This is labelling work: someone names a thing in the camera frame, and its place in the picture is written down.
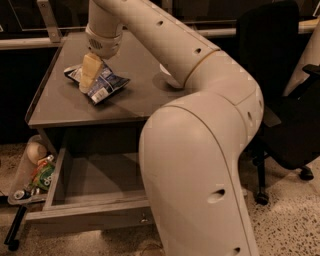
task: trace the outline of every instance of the chair leg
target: chair leg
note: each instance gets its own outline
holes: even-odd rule
[[[269,197],[265,192],[266,182],[265,182],[265,155],[262,147],[256,148],[256,159],[255,165],[258,170],[258,193],[256,196],[256,202],[261,205],[267,205],[269,202]]]
[[[312,180],[314,178],[311,169],[308,166],[302,166],[300,172],[300,179],[302,180]]]

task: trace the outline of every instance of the drawer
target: drawer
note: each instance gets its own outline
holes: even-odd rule
[[[67,130],[44,207],[42,211],[29,212],[27,221],[50,232],[153,223],[138,154],[128,152],[135,151],[134,129],[103,129],[103,136],[96,136],[102,130],[92,131]],[[83,141],[84,132],[91,133],[87,143]],[[127,143],[114,147],[117,140]]]

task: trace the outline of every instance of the drawer front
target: drawer front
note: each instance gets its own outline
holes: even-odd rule
[[[104,206],[68,210],[31,212],[26,215],[26,221],[35,225],[42,232],[64,233],[83,232],[92,230],[107,230],[131,226],[153,224],[149,207],[140,207],[147,202],[135,205],[119,205],[114,209]]]

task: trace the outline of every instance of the terrazzo floor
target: terrazzo floor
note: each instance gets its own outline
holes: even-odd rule
[[[8,195],[24,147],[25,144],[0,145],[0,196]],[[320,256],[320,159],[309,166],[315,179],[305,182],[300,180],[298,170],[287,171],[268,158],[266,183],[270,201],[267,206],[261,206],[253,197],[257,186],[256,169],[250,158],[241,157],[241,182],[247,188],[246,202],[261,256]],[[4,241],[17,207],[0,201],[0,240]],[[1,243],[1,256],[164,255],[157,230],[152,225],[56,237],[40,233],[23,222],[17,238],[19,249],[11,252]]]

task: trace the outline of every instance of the chair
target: chair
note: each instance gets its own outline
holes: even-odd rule
[[[250,145],[259,178],[256,201],[263,205],[268,203],[267,156],[286,169],[301,168],[300,178],[311,180],[313,174],[306,164],[320,155],[320,68],[305,66],[309,78],[283,96],[301,56],[298,28],[295,1],[266,4],[237,20],[239,64],[257,80],[265,100],[263,123]]]

